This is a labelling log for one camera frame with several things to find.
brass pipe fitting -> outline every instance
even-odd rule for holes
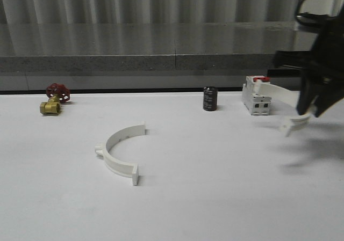
[[[45,114],[60,114],[60,97],[58,94],[54,94],[49,98],[47,103],[41,103],[39,109],[43,115]]]

white semicircular bracket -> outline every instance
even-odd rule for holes
[[[95,147],[96,154],[104,158],[105,165],[115,174],[132,178],[133,186],[136,186],[139,182],[138,164],[123,162],[122,160],[116,159],[110,155],[109,151],[120,141],[134,136],[145,135],[145,132],[145,123],[137,126],[127,127],[110,136],[106,143],[99,143]]]
[[[259,93],[260,95],[270,96],[274,99],[280,100],[294,108],[297,105],[297,92],[290,91],[286,88],[274,84],[264,83],[259,79],[255,83],[254,91]],[[287,137],[291,134],[292,131],[304,128],[308,124],[308,121],[312,115],[312,110],[313,108],[311,107],[310,110],[304,115],[284,117],[279,130],[284,133],[285,137]]]

brass valve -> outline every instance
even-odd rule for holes
[[[41,103],[40,112],[45,114],[60,114],[61,103],[70,99],[70,91],[63,84],[52,84],[47,87],[46,94],[49,97],[48,102]]]
[[[58,94],[54,94],[51,98],[48,99],[47,103],[41,103],[39,110],[43,115],[45,114],[60,114],[61,105],[60,97]]]

metal ledge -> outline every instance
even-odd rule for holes
[[[293,22],[0,25],[0,91],[240,87],[276,50],[308,50]],[[297,87],[288,79],[284,87]]]

red handwheel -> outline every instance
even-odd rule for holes
[[[60,97],[60,103],[65,103],[70,99],[70,90],[64,84],[52,84],[45,91],[49,98],[57,94]]]

